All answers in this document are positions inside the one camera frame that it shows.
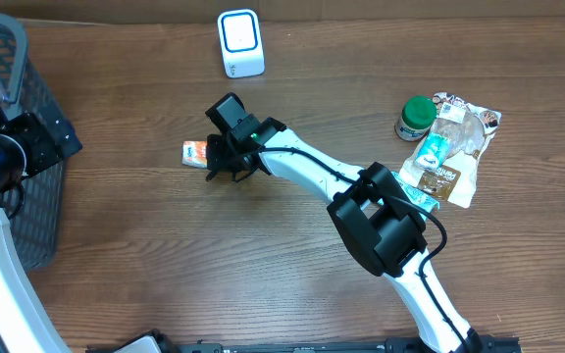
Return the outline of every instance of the white arm segment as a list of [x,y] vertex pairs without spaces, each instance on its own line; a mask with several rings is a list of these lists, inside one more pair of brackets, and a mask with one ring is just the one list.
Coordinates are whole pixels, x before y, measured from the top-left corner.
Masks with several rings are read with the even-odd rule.
[[[401,277],[394,278],[387,274],[384,276],[393,284],[400,298],[409,308],[420,331],[422,341],[437,353],[453,352],[459,348],[461,341],[443,319],[431,296],[429,296],[427,289],[422,284],[420,277],[417,275],[420,264],[427,255],[429,255],[428,249],[423,254],[417,253],[414,255],[402,269],[404,274]],[[424,275],[427,277],[427,283],[431,287],[441,309],[452,320],[461,336],[465,339],[468,336],[470,325],[457,313],[452,303],[450,303],[450,299],[448,299],[446,292],[441,287],[430,261],[424,267]]]
[[[276,133],[265,143],[265,147],[292,147],[301,149],[319,158],[329,167],[332,167],[346,177],[353,179],[357,179],[359,177],[358,172],[362,170],[361,167],[344,164],[309,146],[289,128]],[[260,153],[259,156],[265,167],[267,167],[273,176],[283,177],[297,183],[326,203],[332,202],[337,192],[344,192],[350,187],[348,182],[337,180],[335,176],[300,154],[290,152],[263,152]],[[422,284],[420,277],[416,275],[420,263],[428,254],[428,250],[426,250],[424,254],[416,254],[405,265],[403,269],[404,274],[401,277],[394,278],[387,275],[385,275],[385,277],[393,284],[411,312],[411,315],[413,315],[420,331],[420,337],[425,344],[437,353],[447,353],[456,350],[461,345],[461,341],[444,321],[441,313],[431,299],[431,296]],[[448,296],[437,280],[431,262],[425,265],[424,272],[427,276],[427,282],[441,305],[441,308],[452,322],[454,322],[465,339],[468,336],[470,325],[459,316],[450,303],[450,299],[448,299]]]
[[27,279],[3,209],[0,209],[0,335],[12,353],[71,352]]
[[[300,139],[290,128],[278,132],[265,147],[291,147],[306,151],[320,159],[334,170],[342,173],[345,177],[359,178],[359,171],[363,168],[350,166],[333,159],[317,149],[309,146]],[[290,152],[263,152],[260,153],[263,165],[273,176],[282,177],[293,181],[312,192],[320,200],[330,203],[338,192],[344,192],[350,187],[348,182],[337,180],[335,176],[325,171],[315,162],[297,153]]]

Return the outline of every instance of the wooden table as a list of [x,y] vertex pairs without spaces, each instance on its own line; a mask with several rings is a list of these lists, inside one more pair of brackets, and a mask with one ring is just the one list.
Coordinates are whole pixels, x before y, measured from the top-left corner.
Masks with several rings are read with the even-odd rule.
[[[262,24],[263,76],[224,75],[215,25],[33,28],[33,62],[74,122],[61,245],[30,279],[77,351],[150,328],[177,342],[416,335],[386,280],[348,255],[325,205],[265,174],[180,163],[228,91],[342,161],[399,170],[416,94],[503,113],[472,207],[442,203],[437,274],[481,334],[565,352],[565,19]],[[426,237],[437,244],[437,232]]]

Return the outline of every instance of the brown label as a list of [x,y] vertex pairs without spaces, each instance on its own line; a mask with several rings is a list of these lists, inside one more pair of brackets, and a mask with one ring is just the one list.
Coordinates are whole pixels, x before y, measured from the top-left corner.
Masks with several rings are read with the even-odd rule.
[[418,182],[418,188],[433,197],[447,201],[459,177],[461,177],[461,172],[441,166],[436,172],[424,171]]

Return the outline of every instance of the blue rounded square outline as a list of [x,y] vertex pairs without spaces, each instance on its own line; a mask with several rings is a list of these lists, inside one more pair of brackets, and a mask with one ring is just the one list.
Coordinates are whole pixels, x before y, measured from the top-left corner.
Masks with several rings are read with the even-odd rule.
[[[228,40],[226,39],[226,26],[224,25],[224,20],[228,17],[243,16],[243,15],[247,15],[247,16],[250,17],[250,19],[252,19],[252,31],[254,33],[254,46],[251,47],[251,48],[245,48],[245,49],[239,49],[239,50],[230,50],[230,48],[228,47]],[[249,12],[241,12],[241,13],[224,15],[222,17],[222,34],[224,35],[224,46],[226,47],[226,50],[229,53],[239,53],[239,52],[243,52],[243,51],[250,51],[250,50],[256,49],[256,47],[259,46],[259,37],[256,35],[256,21],[254,20],[254,16],[252,16],[252,14],[250,14]]]

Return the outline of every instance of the green lid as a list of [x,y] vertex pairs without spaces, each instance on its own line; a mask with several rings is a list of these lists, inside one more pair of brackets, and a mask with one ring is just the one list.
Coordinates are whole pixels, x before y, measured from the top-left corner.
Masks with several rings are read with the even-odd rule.
[[431,99],[415,96],[402,108],[402,121],[415,129],[423,129],[431,126],[436,114],[436,105]]

